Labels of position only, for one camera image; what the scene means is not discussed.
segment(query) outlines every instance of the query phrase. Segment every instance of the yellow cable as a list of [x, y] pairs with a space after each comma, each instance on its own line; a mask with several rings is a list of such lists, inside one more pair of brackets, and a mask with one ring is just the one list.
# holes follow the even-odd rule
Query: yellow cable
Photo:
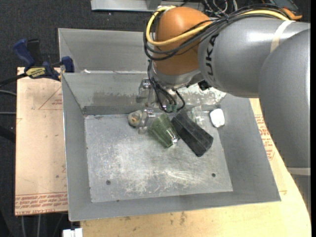
[[[177, 37], [174, 37], [172, 39], [168, 39], [168, 40], [165, 40], [165, 41], [154, 41], [150, 38], [150, 28], [152, 26], [152, 23], [154, 21], [154, 18], [157, 16], [157, 14], [161, 11], [165, 11], [165, 10], [168, 10], [168, 9], [172, 9], [172, 8], [175, 8], [175, 6], [168, 6], [168, 7], [161, 7], [161, 8], [158, 8], [154, 14], [151, 16], [151, 18], [149, 19], [148, 21], [148, 24], [147, 24], [147, 28], [146, 28], [146, 39], [147, 41], [154, 45], [154, 46], [163, 46], [163, 45], [168, 45], [168, 44], [171, 44], [171, 43], [175, 43], [176, 41], [179, 41], [179, 40], [182, 40], [186, 37], [189, 37], [191, 35], [194, 35], [196, 33], [198, 33], [199, 31], [203, 30], [206, 26], [200, 26], [198, 28], [195, 28], [189, 32], [186, 32], [184, 34], [181, 34]], [[281, 20], [289, 20], [288, 18], [286, 18], [285, 16], [283, 16], [282, 14], [280, 13], [277, 13], [277, 12], [274, 12], [274, 11], [269, 11], [269, 10], [254, 10], [254, 11], [249, 11], [249, 12], [245, 12], [243, 13], [242, 15], [247, 15], [247, 14], [256, 14], [256, 13], [259, 13], [259, 14], [266, 14], [266, 15], [270, 15], [270, 16], [274, 16], [275, 18], [278, 18], [278, 19], [281, 19]]]
[[254, 10], [254, 11], [245, 12], [245, 13], [243, 13], [243, 15], [256, 14], [256, 13], [267, 14], [267, 15], [276, 17], [276, 18], [281, 19], [281, 20], [289, 20], [287, 17], [283, 16], [282, 14], [277, 13], [275, 11], [270, 11], [270, 10]]

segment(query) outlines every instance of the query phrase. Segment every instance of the blue clamp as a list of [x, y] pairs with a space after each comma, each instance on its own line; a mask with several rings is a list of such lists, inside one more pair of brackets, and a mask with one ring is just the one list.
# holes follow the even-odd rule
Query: blue clamp
[[65, 56], [53, 65], [61, 65], [61, 73], [54, 70], [54, 67], [50, 65], [47, 61], [42, 61], [40, 56], [40, 42], [39, 40], [31, 40], [30, 45], [32, 49], [28, 50], [26, 39], [19, 40], [13, 46], [15, 54], [23, 61], [26, 62], [26, 67], [24, 69], [25, 75], [33, 79], [38, 78], [51, 78], [53, 80], [60, 80], [61, 73], [73, 73], [75, 71], [72, 59], [69, 56]]

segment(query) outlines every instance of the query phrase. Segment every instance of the wooden board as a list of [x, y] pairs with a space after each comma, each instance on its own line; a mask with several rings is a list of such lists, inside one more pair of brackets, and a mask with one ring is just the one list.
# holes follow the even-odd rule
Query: wooden board
[[22, 78], [17, 92], [15, 215], [67, 211], [61, 83]]

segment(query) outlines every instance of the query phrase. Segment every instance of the dark gray carpet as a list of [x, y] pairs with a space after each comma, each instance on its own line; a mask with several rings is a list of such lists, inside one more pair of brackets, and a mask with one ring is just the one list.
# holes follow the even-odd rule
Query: dark gray carpet
[[[108, 29], [143, 31], [148, 13], [92, 12], [91, 0], [0, 0], [0, 80], [12, 77], [16, 67], [24, 66], [12, 51], [21, 38], [41, 40], [44, 59], [58, 61], [58, 28]], [[247, 0], [237, 0], [243, 5]], [[310, 21], [311, 0], [294, 0], [300, 7], [303, 21]], [[1, 89], [16, 92], [16, 83]], [[0, 112], [14, 112], [15, 98], [0, 94]], [[0, 127], [15, 133], [15, 116], [0, 115]], [[14, 236], [23, 236], [21, 218], [13, 213], [15, 145], [0, 136], [0, 236], [10, 230]], [[60, 229], [70, 227], [67, 215], [47, 214], [41, 217], [41, 237], [51, 237], [57, 223]], [[27, 236], [36, 236], [38, 217], [25, 217]]]

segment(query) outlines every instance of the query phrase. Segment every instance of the small round object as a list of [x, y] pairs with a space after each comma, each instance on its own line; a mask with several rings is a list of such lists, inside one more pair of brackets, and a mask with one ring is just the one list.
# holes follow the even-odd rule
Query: small round object
[[138, 126], [141, 118], [142, 118], [141, 111], [132, 112], [127, 116], [129, 125], [134, 126], [134, 127]]

